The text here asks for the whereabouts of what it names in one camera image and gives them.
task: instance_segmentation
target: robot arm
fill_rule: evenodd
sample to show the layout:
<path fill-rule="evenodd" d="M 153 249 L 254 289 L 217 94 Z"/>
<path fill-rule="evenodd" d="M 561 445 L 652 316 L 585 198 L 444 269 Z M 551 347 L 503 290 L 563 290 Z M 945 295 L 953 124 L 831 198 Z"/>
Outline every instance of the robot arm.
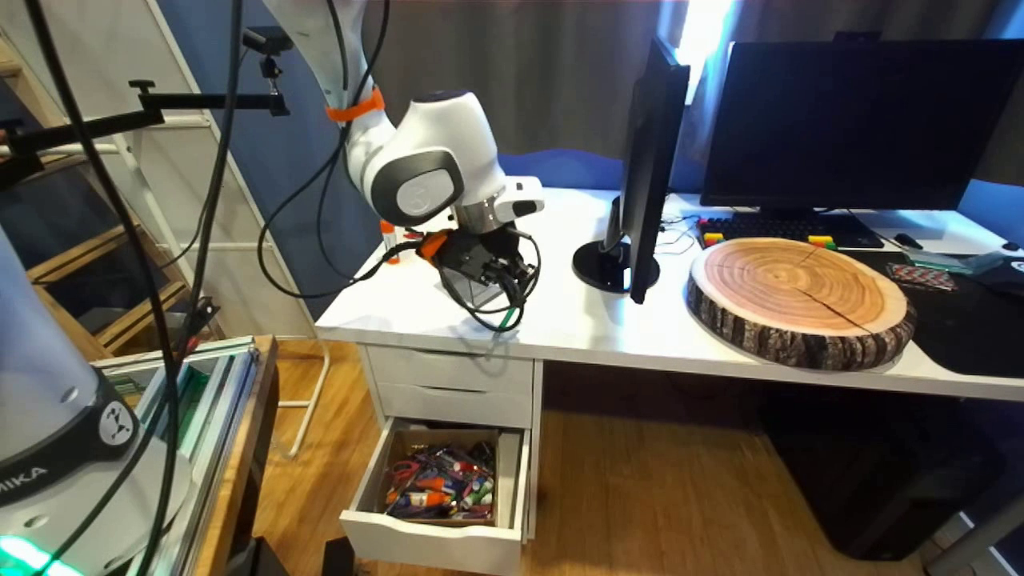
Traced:
<path fill-rule="evenodd" d="M 507 198 L 497 141 L 474 94 L 408 102 L 393 128 L 362 53 L 364 0 L 266 0 L 307 59 L 331 119 L 351 122 L 346 168 L 364 203 L 391 224 L 416 227 L 454 209 L 468 235 L 497 235 L 536 198 Z"/>

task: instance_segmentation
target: white desk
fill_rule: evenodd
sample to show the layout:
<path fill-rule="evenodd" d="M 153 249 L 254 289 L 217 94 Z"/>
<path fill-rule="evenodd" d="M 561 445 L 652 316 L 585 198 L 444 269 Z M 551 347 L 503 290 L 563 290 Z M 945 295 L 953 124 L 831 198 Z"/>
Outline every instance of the white desk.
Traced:
<path fill-rule="evenodd" d="M 364 347 L 435 349 L 468 357 L 507 357 L 536 363 L 582 363 L 619 369 L 660 369 L 688 375 L 759 377 L 788 384 L 949 394 L 1024 399 L 1024 382 L 953 375 L 935 366 L 916 343 L 883 369 L 869 371 L 803 371 L 762 363 L 706 333 L 684 309 L 688 262 L 700 248 L 660 242 L 663 278 L 645 304 L 625 295 L 601 295 L 572 277 L 572 253 L 606 227 L 609 191 L 551 189 L 546 209 L 521 222 L 545 253 L 539 284 L 513 337 L 491 339 L 439 289 L 439 272 L 423 261 L 384 266 L 370 281 L 339 295 L 318 319 L 322 339 Z M 964 216 L 866 216 L 879 235 L 908 230 L 923 249 L 985 253 L 1000 241 Z"/>
<path fill-rule="evenodd" d="M 517 541 L 534 531 L 534 486 L 539 456 L 545 363 L 655 369 L 784 384 L 864 387 L 901 394 L 947 394 L 1024 399 L 1024 382 L 972 377 L 937 369 L 917 347 L 869 371 L 803 371 L 746 357 L 706 333 L 684 309 L 684 277 L 700 253 L 680 230 L 660 242 L 660 281 L 645 304 L 606 295 L 572 272 L 576 248 L 601 237 L 611 191 L 551 189 L 546 209 L 521 222 L 539 242 L 539 284 L 524 319 L 507 337 L 478 326 L 439 284 L 439 272 L 407 257 L 370 281 L 339 295 L 318 319 L 322 339 L 355 339 L 384 440 L 343 526 L 359 557 L 424 562 L 470 572 L 514 572 Z M 905 230 L 923 249 L 987 253 L 1000 241 L 960 216 L 866 216 L 879 235 Z M 440 421 L 513 426 L 524 433 L 517 460 L 514 523 L 506 528 L 423 528 L 380 518 L 370 491 L 398 421 Z"/>

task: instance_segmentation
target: open drawer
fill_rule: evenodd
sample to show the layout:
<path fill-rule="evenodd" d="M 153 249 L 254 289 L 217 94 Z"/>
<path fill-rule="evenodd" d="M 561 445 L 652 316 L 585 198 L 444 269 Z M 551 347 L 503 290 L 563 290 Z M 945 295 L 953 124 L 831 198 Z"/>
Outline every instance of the open drawer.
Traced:
<path fill-rule="evenodd" d="M 416 428 L 386 421 L 370 469 L 359 482 L 355 504 L 343 512 L 343 528 L 362 561 L 418 562 L 463 572 L 517 572 L 524 541 L 532 441 L 528 433 L 506 437 L 497 447 L 497 523 L 491 526 L 423 526 L 380 512 L 391 445 Z"/>

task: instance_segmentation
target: desk drawer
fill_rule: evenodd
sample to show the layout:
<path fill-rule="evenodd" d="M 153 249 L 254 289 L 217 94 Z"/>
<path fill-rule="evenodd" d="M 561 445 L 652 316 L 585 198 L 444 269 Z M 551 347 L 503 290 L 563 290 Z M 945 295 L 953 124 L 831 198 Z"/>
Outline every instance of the desk drawer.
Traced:
<path fill-rule="evenodd" d="M 355 504 L 343 512 L 343 528 L 362 561 L 416 562 L 463 572 L 517 572 L 524 541 L 524 491 L 532 478 L 532 441 L 517 437 L 513 469 L 497 470 L 497 493 L 506 512 L 497 526 L 418 526 L 391 518 L 380 508 L 384 470 L 398 433 L 414 428 L 403 421 L 386 421 L 373 447 L 370 469 L 359 482 Z"/>
<path fill-rule="evenodd" d="M 384 421 L 534 428 L 534 363 L 364 347 Z"/>

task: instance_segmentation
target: black cable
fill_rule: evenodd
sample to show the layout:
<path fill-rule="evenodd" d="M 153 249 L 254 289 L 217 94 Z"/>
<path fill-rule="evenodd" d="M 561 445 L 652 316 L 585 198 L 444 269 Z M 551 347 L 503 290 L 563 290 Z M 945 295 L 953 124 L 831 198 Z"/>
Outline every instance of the black cable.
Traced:
<path fill-rule="evenodd" d="M 370 79 L 370 74 L 373 74 L 373 66 L 376 66 L 376 59 L 380 59 L 380 49 L 384 49 L 384 40 L 386 40 L 386 30 L 391 30 L 391 0 L 384 0 L 376 41 L 373 41 L 373 49 L 370 49 L 369 66 L 364 66 L 364 74 L 359 78 L 359 86 L 355 86 L 350 106 L 359 102 L 364 85 Z M 350 284 L 355 284 L 351 278 L 346 278 L 346 281 L 339 281 L 335 289 L 326 289 L 326 290 L 290 290 L 289 284 L 282 284 L 282 281 L 267 272 L 266 249 L 263 249 L 263 248 L 266 248 L 266 235 L 267 235 L 267 227 L 276 224 L 276 217 L 277 217 L 290 203 L 298 203 L 326 169 L 331 169 L 331 168 L 339 165 L 339 155 L 343 155 L 343 146 L 346 146 L 346 141 L 350 141 L 350 130 L 351 130 L 351 122 L 343 124 L 339 141 L 335 141 L 335 146 L 330 151 L 330 156 L 326 156 L 290 195 L 286 195 L 286 203 L 276 204 L 276 209 L 266 216 L 263 227 L 260 227 L 260 237 L 257 237 L 257 262 L 260 262 L 260 272 L 263 272 L 263 278 L 266 278 L 276 290 L 282 290 L 282 295 L 289 295 L 289 298 L 335 298 L 339 290 L 346 290 Z"/>
<path fill-rule="evenodd" d="M 170 347 L 170 331 L 167 331 L 167 316 L 164 316 L 164 304 L 159 304 L 159 289 L 156 289 L 156 278 L 153 278 L 153 272 L 151 272 L 146 249 L 143 249 L 143 242 L 139 242 L 139 237 L 136 237 L 136 230 L 133 230 L 133 224 L 131 224 L 128 204 L 122 203 L 113 175 L 104 172 L 104 165 L 100 161 L 100 151 L 95 151 L 95 145 L 94 145 L 94 138 L 88 138 L 88 128 L 87 128 L 87 122 L 83 122 L 83 112 L 80 112 L 78 96 L 74 96 L 74 90 L 70 90 L 70 79 L 68 79 L 68 74 L 63 74 L 63 64 L 59 64 L 59 54 L 57 54 L 50 25 L 48 25 L 48 18 L 46 18 L 40 0 L 24 0 L 24 14 L 27 14 L 27 18 L 31 18 L 39 53 L 40 53 L 40 59 L 46 59 L 46 66 L 48 66 L 50 79 L 53 79 L 53 90 L 57 90 L 59 106 L 63 106 L 63 112 L 68 112 L 68 122 L 70 122 L 70 128 L 74 128 L 74 135 L 78 135 L 78 141 L 80 141 L 80 146 L 83 146 L 83 155 L 87 155 L 87 161 L 88 161 L 88 168 L 94 168 L 94 172 L 95 172 L 100 189 L 104 191 L 107 204 L 116 209 L 116 216 L 117 216 L 117 222 L 122 222 L 122 227 L 126 227 L 126 237 L 128 237 L 128 242 L 131 242 L 131 253 L 136 257 L 136 269 L 139 269 L 139 278 L 143 278 L 143 284 L 146 284 L 146 298 L 151 298 L 151 309 L 153 309 L 153 331 L 156 331 L 159 352 L 164 352 L 164 371 L 167 371 L 167 382 L 176 382 L 179 363 L 176 363 L 174 347 Z M 174 411 L 174 407 L 176 407 L 176 387 L 170 384 L 170 387 L 164 387 L 164 390 L 167 390 L 164 399 L 167 399 L 167 407 L 170 407 L 170 421 L 176 421 L 176 411 Z M 136 441 L 136 451 L 126 460 L 126 469 L 117 470 L 117 478 L 113 479 L 113 486 L 104 486 L 104 493 L 95 501 L 95 506 L 87 512 L 87 518 L 83 518 L 83 523 L 63 539 L 63 544 L 48 557 L 48 562 L 40 567 L 40 572 L 46 572 L 50 562 L 57 562 L 57 561 L 88 531 L 88 526 L 103 515 L 104 504 L 122 491 L 122 482 L 128 479 L 128 473 L 136 469 L 136 460 L 139 460 L 139 456 L 143 456 L 143 447 L 146 447 L 146 441 L 151 441 L 151 428 L 146 428 L 146 437 Z"/>
<path fill-rule="evenodd" d="M 343 30 L 343 18 L 339 18 L 339 11 L 331 6 L 331 0 L 322 0 L 322 2 L 326 2 L 326 14 L 330 14 L 331 40 L 339 41 L 339 53 L 343 53 L 343 90 L 350 90 L 346 30 Z"/>
<path fill-rule="evenodd" d="M 326 249 L 326 241 L 322 241 L 322 204 L 326 204 L 326 191 L 330 191 L 330 179 L 339 168 L 339 156 L 331 156 L 330 169 L 322 172 L 322 182 L 321 182 L 321 198 L 318 198 L 318 248 L 321 248 L 321 261 L 335 272 L 335 277 L 346 277 L 343 266 L 331 262 L 330 249 Z"/>
<path fill-rule="evenodd" d="M 170 257 L 170 261 L 156 262 L 156 269 L 167 269 L 167 266 L 174 266 L 174 262 L 179 262 L 179 261 L 186 261 L 186 257 L 192 253 L 192 248 L 195 248 L 195 242 L 197 242 L 197 237 L 201 237 L 201 224 L 203 224 L 209 213 L 211 213 L 211 198 L 203 198 L 203 203 L 201 203 L 201 209 L 197 209 L 197 222 L 195 222 L 195 230 L 192 230 L 187 242 L 186 242 L 176 257 Z"/>
<path fill-rule="evenodd" d="M 521 295 L 513 302 L 507 289 L 503 281 L 517 281 L 514 277 L 506 277 L 503 269 L 497 269 L 497 281 L 503 284 L 507 304 L 506 309 L 486 309 L 486 304 L 468 304 L 457 289 L 440 277 L 440 289 L 449 290 L 449 298 L 470 313 L 483 331 L 490 333 L 513 333 L 517 331 L 521 316 L 524 316 L 524 304 L 534 295 L 536 281 L 539 281 L 539 248 L 532 235 L 521 230 L 507 230 L 513 237 L 521 237 L 534 248 L 536 262 L 534 266 L 521 266 Z"/>
<path fill-rule="evenodd" d="M 350 278 L 346 289 L 373 278 L 386 261 L 393 261 L 393 257 L 400 257 L 400 253 L 408 253 L 408 249 L 418 249 L 418 241 L 414 241 L 414 242 L 393 242 L 391 249 L 380 253 L 380 261 L 376 261 L 369 272 Z"/>
<path fill-rule="evenodd" d="M 234 112 L 238 112 L 238 85 L 239 85 L 239 60 L 244 60 L 244 0 L 231 0 L 231 33 L 226 33 L 226 94 L 224 94 L 224 124 L 219 124 L 219 141 L 215 155 L 215 169 L 211 182 L 203 191 L 209 216 L 201 222 L 201 237 L 197 237 L 197 257 L 195 257 L 195 278 L 192 278 L 192 295 L 186 304 L 186 323 L 176 343 L 176 359 L 187 357 L 192 331 L 197 331 L 197 316 L 203 313 L 201 309 L 201 284 L 203 284 L 203 269 L 209 269 L 209 253 L 211 253 L 211 237 L 215 237 L 215 222 L 217 222 L 217 204 L 224 191 L 224 172 L 226 172 L 226 155 L 231 155 L 231 135 L 234 135 Z M 156 496 L 156 515 L 151 526 L 151 541 L 143 546 L 143 557 L 136 562 L 136 572 L 151 572 L 151 562 L 156 557 L 156 546 L 164 541 L 164 523 L 170 508 L 170 493 L 174 493 L 174 470 L 176 470 L 176 445 L 179 445 L 179 407 L 176 399 L 167 405 L 170 411 L 170 426 L 167 426 L 167 458 L 164 458 L 164 479 L 159 479 L 159 496 Z"/>

